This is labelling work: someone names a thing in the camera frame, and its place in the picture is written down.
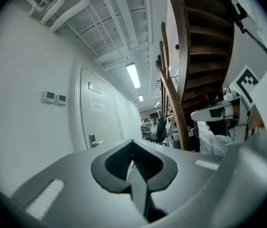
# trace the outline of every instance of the white ceiling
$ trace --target white ceiling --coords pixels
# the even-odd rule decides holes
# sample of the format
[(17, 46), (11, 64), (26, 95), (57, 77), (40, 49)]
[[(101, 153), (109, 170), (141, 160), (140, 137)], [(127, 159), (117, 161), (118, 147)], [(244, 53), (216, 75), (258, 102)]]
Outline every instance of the white ceiling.
[[(59, 15), (80, 2), (65, 1), (58, 12)], [(123, 92), (125, 90), (128, 93), (139, 109), (154, 107), (158, 100), (152, 98), (156, 81), (159, 79), (155, 61), (160, 54), (161, 22), (166, 22), (167, 0), (90, 0), (90, 4), (108, 33), (92, 7), (88, 5), (67, 21), (67, 24), (92, 48), (81, 49), (87, 52), (95, 64), (102, 65), (104, 70), (119, 82)], [(134, 88), (126, 70), (126, 65), (130, 63), (136, 64), (141, 84), (139, 89)], [(143, 95), (143, 102), (139, 101), (139, 95)]]

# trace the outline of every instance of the clear plastic bag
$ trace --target clear plastic bag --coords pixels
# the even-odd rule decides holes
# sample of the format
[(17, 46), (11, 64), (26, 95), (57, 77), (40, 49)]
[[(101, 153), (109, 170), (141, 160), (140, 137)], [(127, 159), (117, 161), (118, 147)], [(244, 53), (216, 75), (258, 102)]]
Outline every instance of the clear plastic bag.
[(228, 136), (214, 135), (206, 122), (197, 122), (200, 139), (200, 152), (224, 156), (232, 140)]

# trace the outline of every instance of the door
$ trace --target door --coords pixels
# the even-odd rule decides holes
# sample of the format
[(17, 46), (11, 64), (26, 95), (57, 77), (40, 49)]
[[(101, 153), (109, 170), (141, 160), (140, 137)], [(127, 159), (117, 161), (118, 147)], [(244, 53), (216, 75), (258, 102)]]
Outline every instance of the door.
[(90, 138), (101, 145), (122, 140), (113, 88), (86, 68), (81, 72), (81, 112), (87, 148), (95, 147)]

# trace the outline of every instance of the ceiling light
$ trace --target ceiling light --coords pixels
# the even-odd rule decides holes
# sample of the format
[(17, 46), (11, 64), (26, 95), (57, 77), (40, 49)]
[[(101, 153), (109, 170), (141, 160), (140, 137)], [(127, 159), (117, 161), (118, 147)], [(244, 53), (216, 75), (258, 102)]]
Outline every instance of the ceiling light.
[(138, 79), (138, 72), (137, 72), (137, 68), (135, 67), (134, 63), (131, 63), (129, 65), (126, 66), (126, 69), (130, 75), (130, 78), (133, 82), (134, 87), (140, 88), (141, 84), (139, 83), (139, 79)]

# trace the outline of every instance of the wall-mounted control panel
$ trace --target wall-mounted control panel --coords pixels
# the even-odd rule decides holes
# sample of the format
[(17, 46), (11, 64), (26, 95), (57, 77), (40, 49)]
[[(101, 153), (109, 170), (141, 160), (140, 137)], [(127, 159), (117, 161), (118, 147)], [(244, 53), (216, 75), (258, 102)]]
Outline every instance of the wall-mounted control panel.
[(57, 95), (56, 98), (57, 98), (57, 102), (56, 103), (58, 103), (60, 105), (66, 105), (66, 96)]
[(55, 94), (49, 91), (43, 92), (43, 102), (54, 103)]

